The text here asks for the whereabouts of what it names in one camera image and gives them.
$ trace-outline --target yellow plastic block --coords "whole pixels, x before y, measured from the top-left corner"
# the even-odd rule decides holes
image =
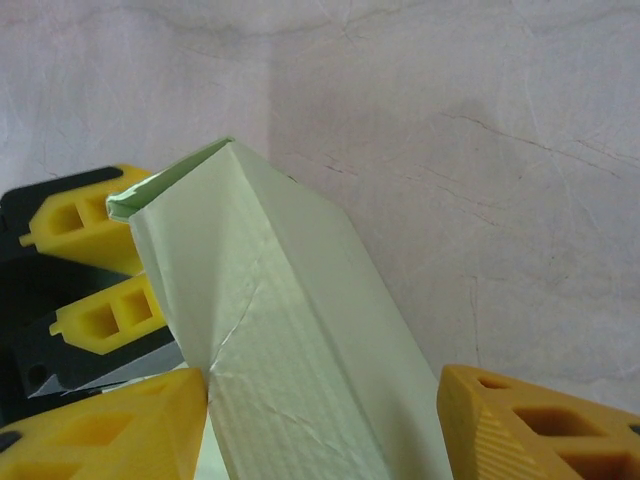
[[[51,335],[104,355],[166,325],[145,274],[94,293],[56,311]]]
[[[149,176],[129,165],[117,165],[123,175],[113,180],[68,190],[48,197],[29,222],[31,233],[22,246],[40,253],[127,275],[142,270],[129,226],[109,219],[107,195]]]
[[[451,365],[438,416],[457,480],[640,479],[640,417],[631,413]]]
[[[166,373],[4,427],[0,480],[191,480],[206,418],[200,370]]]

